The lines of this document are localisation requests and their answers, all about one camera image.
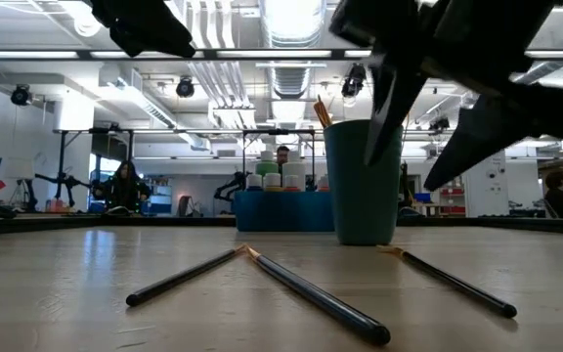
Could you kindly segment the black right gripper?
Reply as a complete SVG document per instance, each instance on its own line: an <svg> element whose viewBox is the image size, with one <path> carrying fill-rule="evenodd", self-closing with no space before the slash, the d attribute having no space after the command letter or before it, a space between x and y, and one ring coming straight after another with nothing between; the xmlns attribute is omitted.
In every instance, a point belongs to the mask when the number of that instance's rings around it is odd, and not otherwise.
<svg viewBox="0 0 563 352"><path fill-rule="evenodd" d="M382 54L368 63L373 99L366 164L380 161L429 78L496 96L482 95L459 111L455 132L425 180L429 191L525 138L563 140L563 89L509 79L532 67L525 52L557 6L558 0L423 2L421 57Z"/></svg>

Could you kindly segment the teal plastic cup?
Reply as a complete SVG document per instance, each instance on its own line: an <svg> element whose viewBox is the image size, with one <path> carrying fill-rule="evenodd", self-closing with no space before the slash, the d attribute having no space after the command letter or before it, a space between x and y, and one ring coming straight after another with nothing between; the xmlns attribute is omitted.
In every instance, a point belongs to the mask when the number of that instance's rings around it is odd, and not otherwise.
<svg viewBox="0 0 563 352"><path fill-rule="evenodd" d="M325 129L325 155L334 228L344 245L386 245L393 239L403 129L387 142L379 162L365 165L368 122L349 120Z"/></svg>

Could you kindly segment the large green paint bottle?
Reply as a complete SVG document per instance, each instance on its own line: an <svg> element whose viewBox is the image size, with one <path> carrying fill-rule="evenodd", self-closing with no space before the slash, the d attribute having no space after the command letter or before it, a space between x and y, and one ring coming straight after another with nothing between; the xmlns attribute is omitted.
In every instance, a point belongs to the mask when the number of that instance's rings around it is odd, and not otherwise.
<svg viewBox="0 0 563 352"><path fill-rule="evenodd" d="M269 173L278 173L279 166L276 163L274 153L271 151L263 151L260 159L255 165L255 173L265 177Z"/></svg>

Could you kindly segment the thin short black paintbrush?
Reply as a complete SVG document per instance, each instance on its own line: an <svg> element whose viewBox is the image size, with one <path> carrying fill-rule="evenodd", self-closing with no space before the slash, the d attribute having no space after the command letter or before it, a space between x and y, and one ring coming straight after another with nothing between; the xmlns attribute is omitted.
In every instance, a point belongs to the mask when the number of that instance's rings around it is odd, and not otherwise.
<svg viewBox="0 0 563 352"><path fill-rule="evenodd" d="M208 258L203 262L200 262L177 274L171 275L158 282L140 288L139 290L130 293L126 297L125 303L129 307L137 307L139 305L142 305L143 303L162 295L164 292L180 284L183 284L184 282L191 280L199 275L202 275L216 268L217 266L220 266L221 264L233 259L240 253L244 252L244 249L245 249L244 244L233 249L228 249L226 251L217 254L214 257Z"/></svg>

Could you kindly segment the white pillar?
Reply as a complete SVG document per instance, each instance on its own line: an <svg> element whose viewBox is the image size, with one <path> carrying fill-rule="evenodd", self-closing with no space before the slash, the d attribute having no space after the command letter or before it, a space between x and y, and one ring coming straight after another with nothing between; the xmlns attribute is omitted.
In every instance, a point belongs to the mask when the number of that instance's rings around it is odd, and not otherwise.
<svg viewBox="0 0 563 352"><path fill-rule="evenodd" d="M505 152L489 156L464 174L466 216L506 215L508 209Z"/></svg>

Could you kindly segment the red storage shelf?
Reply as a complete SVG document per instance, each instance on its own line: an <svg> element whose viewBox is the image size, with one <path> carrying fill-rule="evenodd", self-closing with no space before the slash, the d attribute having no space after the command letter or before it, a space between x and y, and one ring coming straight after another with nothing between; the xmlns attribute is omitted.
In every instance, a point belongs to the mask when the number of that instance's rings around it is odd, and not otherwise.
<svg viewBox="0 0 563 352"><path fill-rule="evenodd" d="M464 217L466 204L464 187L459 181L451 181L439 189L439 212L442 217Z"/></svg>

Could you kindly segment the black overhead light bar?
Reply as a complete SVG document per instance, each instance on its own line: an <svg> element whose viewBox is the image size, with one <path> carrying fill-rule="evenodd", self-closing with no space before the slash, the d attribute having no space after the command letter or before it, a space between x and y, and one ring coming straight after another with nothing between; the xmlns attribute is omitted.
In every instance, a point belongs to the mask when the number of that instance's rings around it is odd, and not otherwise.
<svg viewBox="0 0 563 352"><path fill-rule="evenodd" d="M370 50L352 49L203 49L191 58L173 56L156 51L144 51L130 57L123 51L111 50L0 50L0 61L358 61L375 57Z"/></svg>

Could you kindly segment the blue lit shelf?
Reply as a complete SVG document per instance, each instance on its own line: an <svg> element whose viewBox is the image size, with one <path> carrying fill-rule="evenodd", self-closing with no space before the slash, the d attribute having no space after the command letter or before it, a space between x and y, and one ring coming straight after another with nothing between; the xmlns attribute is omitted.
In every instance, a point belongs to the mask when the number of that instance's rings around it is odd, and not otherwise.
<svg viewBox="0 0 563 352"><path fill-rule="evenodd" d="M169 185L149 184L151 195L148 200L148 213L170 214L172 211L172 187Z"/></svg>

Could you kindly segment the blue plastic tray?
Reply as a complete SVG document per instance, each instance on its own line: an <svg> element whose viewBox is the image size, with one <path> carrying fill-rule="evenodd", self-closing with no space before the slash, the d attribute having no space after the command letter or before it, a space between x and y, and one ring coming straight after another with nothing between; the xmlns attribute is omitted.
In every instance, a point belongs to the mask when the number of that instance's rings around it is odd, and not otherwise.
<svg viewBox="0 0 563 352"><path fill-rule="evenodd" d="M330 193L238 192L234 199L240 232L333 232Z"/></svg>

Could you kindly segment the black tripod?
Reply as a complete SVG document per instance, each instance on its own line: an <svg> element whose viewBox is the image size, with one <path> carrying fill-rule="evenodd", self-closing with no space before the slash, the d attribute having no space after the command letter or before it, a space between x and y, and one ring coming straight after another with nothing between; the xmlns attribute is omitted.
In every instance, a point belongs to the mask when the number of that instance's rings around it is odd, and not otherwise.
<svg viewBox="0 0 563 352"><path fill-rule="evenodd" d="M37 198L32 179L19 179L13 194L15 209L19 212L35 212Z"/></svg>

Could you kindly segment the silver ceiling air duct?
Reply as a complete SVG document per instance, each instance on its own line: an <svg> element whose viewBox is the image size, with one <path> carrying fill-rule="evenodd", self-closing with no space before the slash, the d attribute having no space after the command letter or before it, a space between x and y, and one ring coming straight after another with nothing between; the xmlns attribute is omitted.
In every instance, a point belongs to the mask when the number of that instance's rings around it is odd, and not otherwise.
<svg viewBox="0 0 563 352"><path fill-rule="evenodd" d="M320 45L326 0L258 0L264 46L314 49ZM273 92L281 99L300 99L313 70L307 67L268 69Z"/></svg>

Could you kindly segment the black aluminium table frame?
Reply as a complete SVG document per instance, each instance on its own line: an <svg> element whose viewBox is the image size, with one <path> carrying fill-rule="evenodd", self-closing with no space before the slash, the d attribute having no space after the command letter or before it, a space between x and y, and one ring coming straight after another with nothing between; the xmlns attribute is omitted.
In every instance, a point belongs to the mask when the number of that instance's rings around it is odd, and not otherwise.
<svg viewBox="0 0 563 352"><path fill-rule="evenodd" d="M480 217L404 218L399 227L488 227L563 234L563 219ZM317 232L316 226L247 226L234 218L62 216L0 219L0 235L90 227L235 227L241 232Z"/></svg>

